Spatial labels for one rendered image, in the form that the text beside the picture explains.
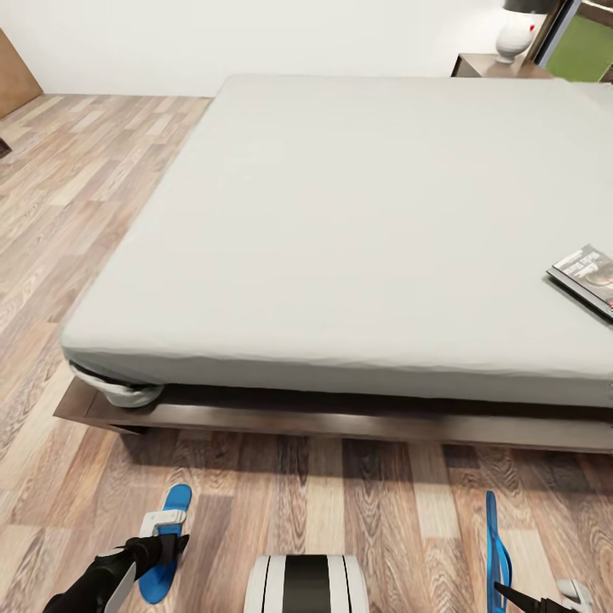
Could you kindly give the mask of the sandal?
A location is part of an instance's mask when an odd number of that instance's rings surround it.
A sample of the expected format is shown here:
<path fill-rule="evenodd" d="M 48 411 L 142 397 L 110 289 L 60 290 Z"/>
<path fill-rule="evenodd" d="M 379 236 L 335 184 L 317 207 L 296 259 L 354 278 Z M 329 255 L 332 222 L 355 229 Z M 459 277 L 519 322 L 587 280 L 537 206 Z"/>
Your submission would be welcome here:
<path fill-rule="evenodd" d="M 177 484 L 168 493 L 163 510 L 179 509 L 186 511 L 191 499 L 192 487 L 188 484 Z M 182 526 L 183 524 L 178 524 L 156 527 L 156 529 L 160 535 L 177 533 L 177 536 L 180 537 Z M 175 558 L 171 564 L 153 566 L 139 578 L 140 593 L 149 604 L 157 604 L 163 597 L 166 597 L 175 577 L 177 562 L 178 558 Z"/>
<path fill-rule="evenodd" d="M 497 528 L 496 495 L 493 490 L 487 490 L 487 613 L 506 613 L 507 600 L 504 598 L 504 608 L 501 608 L 501 593 L 494 587 L 494 582 L 503 583 L 512 588 L 513 565 L 511 558 L 502 543 Z"/>

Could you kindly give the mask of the hardback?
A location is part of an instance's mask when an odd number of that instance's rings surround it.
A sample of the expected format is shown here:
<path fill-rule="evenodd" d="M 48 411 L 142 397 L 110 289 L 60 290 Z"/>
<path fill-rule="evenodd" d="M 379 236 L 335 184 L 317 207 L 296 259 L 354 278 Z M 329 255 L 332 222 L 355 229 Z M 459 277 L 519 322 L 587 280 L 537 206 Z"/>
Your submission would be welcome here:
<path fill-rule="evenodd" d="M 613 318 L 613 257 L 588 245 L 552 265 L 547 273 Z"/>

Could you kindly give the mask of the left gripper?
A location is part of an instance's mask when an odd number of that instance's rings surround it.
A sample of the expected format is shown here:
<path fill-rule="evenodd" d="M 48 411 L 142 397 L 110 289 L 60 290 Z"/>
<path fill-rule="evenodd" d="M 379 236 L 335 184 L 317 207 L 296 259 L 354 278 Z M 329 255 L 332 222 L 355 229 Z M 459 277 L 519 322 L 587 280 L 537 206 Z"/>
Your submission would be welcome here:
<path fill-rule="evenodd" d="M 133 537 L 126 541 L 125 546 L 138 544 L 146 549 L 147 564 L 142 575 L 153 566 L 171 564 L 179 553 L 183 553 L 190 535 L 177 536 L 177 533 L 162 534 L 152 537 Z"/>

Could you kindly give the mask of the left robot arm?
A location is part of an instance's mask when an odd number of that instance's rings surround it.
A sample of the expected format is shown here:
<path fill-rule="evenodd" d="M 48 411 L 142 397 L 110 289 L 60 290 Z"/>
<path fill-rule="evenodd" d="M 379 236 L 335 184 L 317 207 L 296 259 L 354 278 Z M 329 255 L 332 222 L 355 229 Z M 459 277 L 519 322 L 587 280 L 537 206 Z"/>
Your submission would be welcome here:
<path fill-rule="evenodd" d="M 43 613 L 117 613 L 133 583 L 153 566 L 171 564 L 183 553 L 190 535 L 158 533 L 156 527 L 184 524 L 186 511 L 146 513 L 139 537 L 96 556 L 65 593 L 56 594 Z"/>

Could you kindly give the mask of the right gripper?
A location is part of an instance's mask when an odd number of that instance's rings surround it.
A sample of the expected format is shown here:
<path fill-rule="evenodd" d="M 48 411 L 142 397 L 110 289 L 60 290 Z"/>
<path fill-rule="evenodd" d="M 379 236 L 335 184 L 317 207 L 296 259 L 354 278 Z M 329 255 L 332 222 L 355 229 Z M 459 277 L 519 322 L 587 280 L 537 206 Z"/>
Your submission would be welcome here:
<path fill-rule="evenodd" d="M 518 590 L 504 586 L 503 583 L 494 582 L 494 587 L 503 597 L 510 599 L 524 613 L 579 613 L 578 610 L 565 608 L 550 598 L 533 599 Z"/>

